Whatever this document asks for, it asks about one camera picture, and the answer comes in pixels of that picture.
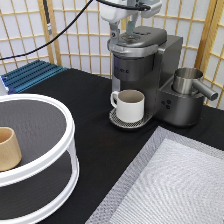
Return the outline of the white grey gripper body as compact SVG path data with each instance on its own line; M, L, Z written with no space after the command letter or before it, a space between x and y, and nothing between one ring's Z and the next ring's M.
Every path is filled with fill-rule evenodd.
M134 14L150 18L162 7L162 0L99 0L100 15L109 23L116 23Z

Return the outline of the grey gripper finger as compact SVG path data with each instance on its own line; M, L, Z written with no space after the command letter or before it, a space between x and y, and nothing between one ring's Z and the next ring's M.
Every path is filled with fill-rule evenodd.
M110 24L110 31L111 31L111 37L110 37L110 43L109 48L112 50L116 44L119 42L119 35L120 35L120 29L119 29L119 23L111 23Z
M129 36L133 35L133 30L135 28L135 24L136 24L136 21L134 19L131 19L127 22L127 24L126 24L126 34L127 35L129 35Z

